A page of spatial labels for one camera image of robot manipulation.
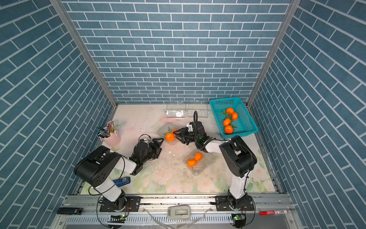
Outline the orange pair with leaves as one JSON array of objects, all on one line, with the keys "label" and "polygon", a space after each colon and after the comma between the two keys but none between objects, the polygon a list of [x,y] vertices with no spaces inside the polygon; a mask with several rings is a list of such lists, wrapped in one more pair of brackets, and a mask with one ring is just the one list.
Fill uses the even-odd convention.
[{"label": "orange pair with leaves", "polygon": [[233,108],[229,107],[227,109],[224,109],[222,113],[225,115],[226,118],[232,119],[232,121],[238,119],[238,113],[234,111]]}]

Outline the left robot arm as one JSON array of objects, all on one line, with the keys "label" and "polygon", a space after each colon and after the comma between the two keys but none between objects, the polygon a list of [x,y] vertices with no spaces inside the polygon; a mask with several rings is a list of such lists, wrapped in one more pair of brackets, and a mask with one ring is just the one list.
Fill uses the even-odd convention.
[{"label": "left robot arm", "polygon": [[100,146],[75,167],[74,172],[83,181],[110,202],[122,195],[122,190],[109,177],[115,169],[130,175],[137,175],[149,160],[155,160],[162,151],[163,138],[141,139],[135,145],[131,157],[127,158]]}]

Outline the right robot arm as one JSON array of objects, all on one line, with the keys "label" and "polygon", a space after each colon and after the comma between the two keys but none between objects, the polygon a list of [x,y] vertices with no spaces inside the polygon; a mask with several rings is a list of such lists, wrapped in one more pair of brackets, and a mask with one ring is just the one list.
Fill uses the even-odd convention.
[{"label": "right robot arm", "polygon": [[247,194],[249,173],[254,169],[257,158],[240,136],[229,140],[215,139],[207,135],[199,121],[190,122],[186,127],[173,131],[173,134],[181,143],[194,143],[203,152],[221,153],[233,175],[228,196],[232,200],[240,200]]}]

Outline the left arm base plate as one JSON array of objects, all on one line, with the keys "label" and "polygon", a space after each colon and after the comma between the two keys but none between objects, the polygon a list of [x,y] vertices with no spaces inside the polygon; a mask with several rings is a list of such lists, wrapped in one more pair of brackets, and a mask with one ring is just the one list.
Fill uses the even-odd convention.
[{"label": "left arm base plate", "polygon": [[140,207],[141,197],[122,195],[114,202],[103,197],[98,203],[101,205],[100,212],[137,212]]}]

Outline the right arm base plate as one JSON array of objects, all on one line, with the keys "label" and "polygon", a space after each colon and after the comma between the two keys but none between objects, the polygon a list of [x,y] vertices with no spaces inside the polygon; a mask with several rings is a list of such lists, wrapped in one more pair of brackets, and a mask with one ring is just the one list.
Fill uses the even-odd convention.
[{"label": "right arm base plate", "polygon": [[217,211],[254,211],[253,198],[245,194],[240,199],[233,196],[215,196],[215,201],[211,204],[216,206]]}]

